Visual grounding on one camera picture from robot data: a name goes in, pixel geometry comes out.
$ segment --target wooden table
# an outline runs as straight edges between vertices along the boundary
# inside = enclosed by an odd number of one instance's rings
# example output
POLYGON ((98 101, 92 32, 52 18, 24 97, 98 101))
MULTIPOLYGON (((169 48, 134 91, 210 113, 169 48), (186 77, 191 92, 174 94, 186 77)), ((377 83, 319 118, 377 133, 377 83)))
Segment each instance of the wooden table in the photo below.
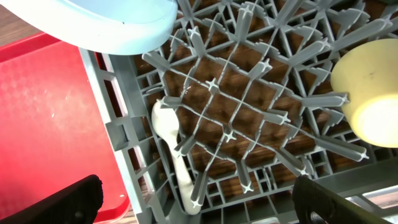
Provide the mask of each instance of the wooden table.
MULTIPOLYGON (((384 9, 384 5, 375 0, 367 0, 365 11, 371 15, 371 19, 378 18, 381 15, 382 10, 384 9)), ((257 25, 256 21, 253 21, 251 29, 255 29, 257 25)), ((206 33, 206 27, 199 27, 201 32, 206 33)), ((26 22, 20 20, 18 17, 7 11, 4 7, 0 6, 0 46, 4 44, 8 44, 15 40, 19 40, 21 38, 30 36, 32 34, 37 33, 39 30, 28 25, 26 22)), ((219 44, 220 42, 225 42, 225 37, 219 36, 215 37, 212 40, 211 44, 219 44)), ((290 41, 294 45, 300 44, 299 37, 290 37, 290 41)), ((225 57, 229 55, 229 51, 231 49, 227 49, 222 52, 213 53, 216 57, 225 57)), ((187 52, 179 52, 178 57, 183 58, 184 54, 187 52)), ((141 56, 138 55, 134 57, 134 60, 137 64, 137 68, 139 68, 139 73, 146 73, 151 70, 150 65, 146 64, 141 60, 141 56)), ((233 58, 233 62, 238 64, 243 69, 250 69, 254 66, 254 64, 259 60, 259 54, 247 47, 239 47, 238 52, 233 58)), ((269 81, 279 82, 281 77, 284 75, 287 66, 281 64, 279 62, 271 62, 273 63, 274 69, 269 74, 269 81)), ((178 67, 177 69, 187 73, 192 65, 183 65, 178 67)), ((215 64, 209 60, 204 60, 198 67, 198 70, 195 74, 195 77, 199 80, 208 80, 209 78, 216 77, 221 73, 222 66, 215 64)), ((309 74, 302 74, 303 79, 310 83, 313 81, 313 77, 309 74)), ((170 88, 170 92, 173 96, 179 96, 182 90, 183 79, 181 79, 178 75, 173 74, 172 72, 167 72, 166 80, 170 88)), ((220 88, 228 91, 228 94, 233 96, 239 96, 243 92, 248 79, 236 72, 229 71, 226 74, 226 78, 222 82, 220 88)), ((328 92, 331 90, 330 84, 326 83, 318 88, 318 93, 328 92)), ((258 108, 267 108, 270 100, 273 96, 273 90, 266 88, 261 84, 254 84, 252 87, 252 92, 248 94, 248 97, 245 101, 255 107, 258 108), (256 94, 259 91, 266 93, 263 95, 256 94)), ((161 98, 162 95, 153 96, 152 98, 148 98, 149 103, 154 104, 156 98, 161 98)), ((184 98, 184 103, 190 105, 192 108, 201 111, 203 109, 207 98, 209 97, 208 90, 201 88, 200 86, 193 86, 190 92, 184 98)), ((236 103, 230 100, 226 100, 226 98, 222 96, 216 96, 213 101, 210 109, 208 111, 209 116, 214 119, 217 119, 222 122, 228 122, 231 113, 233 112, 236 103)), ((295 101, 287 96, 280 98, 276 103, 276 108, 280 110, 287 110, 289 112, 289 117, 293 118, 300 108, 300 102, 295 101)), ((236 121, 233 123, 234 127, 243 133, 247 133, 252 136, 256 131, 256 127, 258 127, 259 115, 253 113, 251 110, 241 110, 237 115, 236 121)), ((180 109, 178 110, 178 117, 182 124, 183 131, 187 134, 192 133, 195 128, 192 124, 192 121, 197 119, 196 115, 191 112, 180 109)), ((320 113, 316 114, 317 122, 322 125, 327 120, 328 116, 320 113)), ((304 125, 304 128, 309 131, 309 127, 307 124, 304 125)), ((266 128, 262 132, 261 141, 271 146, 278 148, 278 145, 283 140, 285 134, 287 132, 287 128, 278 125, 267 125, 266 128)), ((215 146, 220 139, 222 134, 222 129, 218 125, 211 124, 210 122, 204 122, 200 128, 199 133, 196 135, 196 138, 210 146, 215 146)), ((224 144, 221 148, 222 151, 228 153, 235 158, 240 158, 245 152, 248 142, 243 138, 238 137, 238 141, 234 141, 230 144, 224 144)), ((293 154, 300 154, 303 151, 310 149, 315 145, 314 141, 304 135, 298 135, 295 139, 289 141, 286 149, 293 154)), ((207 165, 207 162, 210 159, 210 155, 207 154, 204 150, 196 147, 192 151, 193 158, 195 159, 195 166, 199 171, 203 171, 207 165)), ((250 154, 250 156, 246 159, 247 164, 249 166, 254 166, 264 161, 271 160, 275 154, 271 151, 261 150, 260 148, 255 148, 254 151, 250 154)), ((336 154, 328 154, 329 159, 331 160, 331 165, 333 169, 339 169, 341 167, 348 167, 354 164, 353 161, 338 156, 336 154)), ((234 164, 228 161, 216 160, 210 169, 210 176, 216 177, 225 172, 234 171, 234 164)), ((294 175, 287 170, 284 166, 278 166, 273 170, 275 178, 277 182, 286 182, 294 179, 294 175)), ((227 198, 233 197, 235 195, 239 195, 242 193, 242 189, 238 179, 227 180, 221 183, 223 188, 223 192, 227 198)), ((259 186, 257 183, 254 184, 254 187, 257 189, 259 186)), ((128 222, 135 222, 135 218, 133 215, 129 215, 128 222)))

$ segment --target dish rack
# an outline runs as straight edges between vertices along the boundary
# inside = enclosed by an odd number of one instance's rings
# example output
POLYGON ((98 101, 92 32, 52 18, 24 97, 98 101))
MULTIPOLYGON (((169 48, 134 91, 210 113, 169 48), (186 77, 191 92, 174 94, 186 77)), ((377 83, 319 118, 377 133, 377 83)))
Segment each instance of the dish rack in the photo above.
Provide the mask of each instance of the dish rack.
POLYGON ((373 18, 363 1, 178 4, 157 50, 80 50, 139 223, 292 223, 302 174, 343 197, 398 184, 389 172, 398 151, 356 137, 341 112, 349 96, 329 82, 352 48, 397 38, 398 6, 373 18), (198 215, 183 211, 170 153, 152 127, 156 100, 180 120, 174 150, 195 183, 198 215))

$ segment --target plastic utensil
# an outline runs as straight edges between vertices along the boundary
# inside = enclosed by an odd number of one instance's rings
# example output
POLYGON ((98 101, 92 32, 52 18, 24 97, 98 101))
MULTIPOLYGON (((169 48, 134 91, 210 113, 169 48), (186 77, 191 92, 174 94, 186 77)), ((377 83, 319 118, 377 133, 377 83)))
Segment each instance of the plastic utensil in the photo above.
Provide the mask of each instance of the plastic utensil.
POLYGON ((162 109, 160 106, 161 103, 158 101, 152 109, 152 125, 154 126, 155 132, 169 146, 184 209, 188 214, 196 215, 200 212, 201 207, 194 207, 190 200, 193 190, 191 177, 189 176, 183 158, 181 156, 177 157, 177 154, 173 150, 177 146, 177 134, 180 123, 173 109, 162 109))
POLYGON ((116 55, 160 47, 177 17, 175 0, 0 0, 0 4, 69 44, 116 55))

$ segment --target brown wood grain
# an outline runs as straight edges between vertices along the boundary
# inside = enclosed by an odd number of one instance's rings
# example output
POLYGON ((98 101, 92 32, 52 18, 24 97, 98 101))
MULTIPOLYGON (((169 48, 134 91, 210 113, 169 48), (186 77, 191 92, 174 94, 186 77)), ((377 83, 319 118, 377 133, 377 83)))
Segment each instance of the brown wood grain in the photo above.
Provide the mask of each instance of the brown wood grain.
POLYGON ((40 32, 0 5, 0 46, 40 32))
MULTIPOLYGON (((353 2, 354 1, 346 1, 344 4, 336 6, 336 8, 341 10, 350 7, 352 6, 353 2)), ((283 6, 283 4, 283 1, 279 1, 277 5, 278 10, 283 6)), ((383 9, 384 5, 377 1, 366 1, 365 11, 371 15, 371 19, 379 17, 383 9)), ((233 9, 233 14, 235 17, 237 17, 237 10, 233 9)), ((196 23, 195 25, 199 26, 200 32, 204 37, 203 41, 205 42, 207 39, 208 28, 203 27, 198 23, 196 23)), ((265 25, 261 20, 253 19, 250 30, 258 30, 260 28, 263 28, 264 26, 265 25)), ((334 24, 333 28, 337 30, 339 27, 334 24)), ((251 41, 268 42, 271 35, 272 32, 268 32, 260 36, 252 37, 251 41)), ((295 52, 302 41, 302 37, 299 35, 289 34, 288 39, 292 47, 292 51, 295 52)), ((210 40, 211 47, 225 43, 226 41, 226 37, 223 34, 218 33, 210 40)), ((166 51, 166 56, 169 55, 170 49, 167 46, 169 44, 170 43, 166 43, 163 46, 163 49, 166 51)), ((273 43, 273 46, 281 49, 280 42, 278 41, 275 41, 273 43)), ((231 51, 233 50, 233 47, 234 45, 227 46, 221 50, 210 53, 210 55, 227 59, 231 51)), ((177 59, 173 61, 190 56, 190 52, 181 47, 177 51, 177 55, 177 59)), ((246 46, 240 45, 236 53, 232 57, 231 61, 243 70, 250 71, 250 69, 252 69, 252 67, 259 61, 260 57, 260 53, 246 46)), ((135 61, 137 63, 137 68, 139 68, 139 74, 143 74, 154 69, 146 62, 142 61, 140 55, 135 57, 135 61)), ((263 78, 270 82, 280 83, 285 73, 287 72, 288 65, 272 59, 270 63, 273 66, 273 69, 266 75, 266 77, 263 78)), ((184 73, 188 73, 188 71, 194 64, 195 60, 183 65, 176 66, 174 67, 174 69, 184 73)), ((221 65, 218 65, 217 63, 214 63, 207 58, 203 58, 194 74, 194 77, 201 82, 211 81, 213 78, 219 79, 222 69, 223 67, 221 65)), ((308 90, 314 82, 316 76, 308 72, 300 72, 300 76, 304 81, 305 88, 308 90)), ((168 71, 165 74, 165 80, 168 84, 170 94, 172 96, 180 96, 185 81, 184 77, 168 71)), ((240 75, 232 70, 227 70, 223 80, 221 81, 220 90, 233 97, 241 99, 243 91, 246 88, 248 82, 249 79, 247 77, 240 75)), ((288 87, 297 92, 292 79, 290 79, 288 87)), ((327 93, 329 91, 331 91, 331 86, 330 83, 326 81, 315 90, 315 94, 327 93)), ((274 93, 275 90, 255 81, 252 84, 248 95, 245 97, 244 102, 265 111, 271 103, 271 99, 274 96, 274 93)), ((155 99, 161 97, 163 97, 162 93, 159 93, 157 96, 152 96, 150 99, 148 99, 149 104, 153 105, 155 103, 155 99)), ((207 104, 209 97, 210 94, 206 88, 198 84, 191 84, 191 88, 183 97, 183 102, 193 108, 196 112, 201 113, 205 105, 207 104)), ((227 124, 233 114, 236 105, 237 104, 234 101, 227 99, 219 94, 216 94, 205 114, 210 118, 227 124)), ((273 108, 277 110, 288 111, 289 118, 294 119, 297 116, 300 107, 301 103, 299 101, 282 95, 282 97, 280 97, 276 101, 273 108)), ((184 108, 179 108, 177 111, 177 115, 181 122, 183 132, 185 134, 192 134, 199 117, 184 108)), ((259 122, 261 121, 261 119, 261 114, 250 110, 245 106, 242 106, 242 108, 238 111, 232 125, 238 131, 241 131, 251 138, 254 138, 254 135, 259 128, 259 122)), ((318 123, 318 127, 322 128, 325 125, 326 120, 328 119, 328 115, 326 113, 316 111, 315 119, 318 123)), ((330 131, 333 132, 347 127, 348 124, 341 123, 333 127, 333 129, 331 129, 330 131)), ((310 131, 309 125, 306 122, 304 122, 303 124, 303 129, 306 131, 310 131)), ((266 123, 266 125, 261 130, 259 142, 278 149, 285 135, 287 134, 287 131, 288 128, 286 128, 285 126, 266 123)), ((211 121, 204 120, 201 122, 195 138, 209 145, 210 147, 215 148, 222 137, 222 133, 223 130, 220 126, 212 123, 211 121)), ((238 139, 236 141, 231 141, 229 143, 223 142, 220 150, 236 159, 240 159, 242 158, 247 147, 249 146, 249 141, 239 135, 237 135, 237 138, 238 139)), ((313 139, 306 137, 303 134, 298 134, 295 138, 288 142, 285 148, 292 154, 301 154, 313 148, 314 145, 315 142, 313 139)), ((204 171, 209 160, 211 159, 211 155, 209 155, 204 149, 198 146, 195 146, 193 148, 192 156, 195 167, 199 171, 204 171)), ((256 146, 255 149, 246 158, 246 164, 253 167, 258 166, 260 164, 270 162, 274 158, 274 156, 274 152, 264 149, 260 146, 256 146)), ((328 156, 333 170, 338 170, 344 167, 360 166, 360 164, 357 164, 354 161, 351 161, 345 157, 341 157, 336 154, 328 153, 328 156)), ((209 169, 209 175, 210 177, 215 178, 225 173, 234 172, 235 169, 236 168, 232 162, 216 159, 209 169)), ((273 167, 272 172, 278 185, 295 179, 295 176, 282 165, 273 167)), ((254 182, 254 186, 257 189, 259 185, 255 181, 254 175, 251 174, 251 177, 254 182)), ((222 188, 221 190, 224 192, 226 198, 242 194, 242 188, 240 186, 238 178, 225 180, 222 181, 220 184, 222 188)))

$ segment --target white plastic spoon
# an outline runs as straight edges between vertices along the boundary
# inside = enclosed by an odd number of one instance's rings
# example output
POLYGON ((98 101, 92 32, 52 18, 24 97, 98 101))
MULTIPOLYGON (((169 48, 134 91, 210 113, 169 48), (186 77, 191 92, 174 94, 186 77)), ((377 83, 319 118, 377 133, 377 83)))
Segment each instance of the white plastic spoon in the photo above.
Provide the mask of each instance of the white plastic spoon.
POLYGON ((190 199, 193 190, 191 177, 189 176, 183 158, 181 156, 177 157, 174 152, 174 148, 177 146, 177 134, 180 123, 173 109, 162 109, 160 106, 161 103, 158 101, 152 109, 152 124, 157 135, 169 146, 184 209, 188 214, 196 215, 200 212, 201 206, 196 206, 194 208, 190 199))

